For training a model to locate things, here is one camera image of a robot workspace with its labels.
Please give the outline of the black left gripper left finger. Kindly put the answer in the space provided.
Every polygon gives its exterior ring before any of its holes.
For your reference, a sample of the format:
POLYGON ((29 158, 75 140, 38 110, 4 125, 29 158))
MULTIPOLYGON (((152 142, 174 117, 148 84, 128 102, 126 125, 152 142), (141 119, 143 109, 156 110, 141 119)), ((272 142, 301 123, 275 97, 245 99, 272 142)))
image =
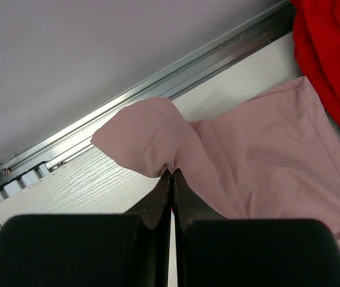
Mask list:
POLYGON ((166 286, 170 173, 122 214, 40 214, 0 230, 0 286, 166 286))

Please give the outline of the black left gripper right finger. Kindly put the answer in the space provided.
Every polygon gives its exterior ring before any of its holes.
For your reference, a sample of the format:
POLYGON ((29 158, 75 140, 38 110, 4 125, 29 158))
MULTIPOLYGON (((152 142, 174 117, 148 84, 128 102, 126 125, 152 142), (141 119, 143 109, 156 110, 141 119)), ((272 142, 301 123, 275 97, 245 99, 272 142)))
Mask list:
POLYGON ((340 250, 313 219, 226 219, 172 176, 179 286, 340 286, 340 250))

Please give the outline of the light pink trousers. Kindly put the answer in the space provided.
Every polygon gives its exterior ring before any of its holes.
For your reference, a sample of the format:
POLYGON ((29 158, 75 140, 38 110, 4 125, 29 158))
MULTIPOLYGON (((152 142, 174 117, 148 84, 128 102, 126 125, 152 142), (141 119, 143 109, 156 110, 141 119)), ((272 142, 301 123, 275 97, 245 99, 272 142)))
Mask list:
POLYGON ((306 77, 212 120, 187 121, 166 98, 116 113, 92 144, 150 178, 180 169, 227 218, 310 218, 340 247, 340 138, 306 77))

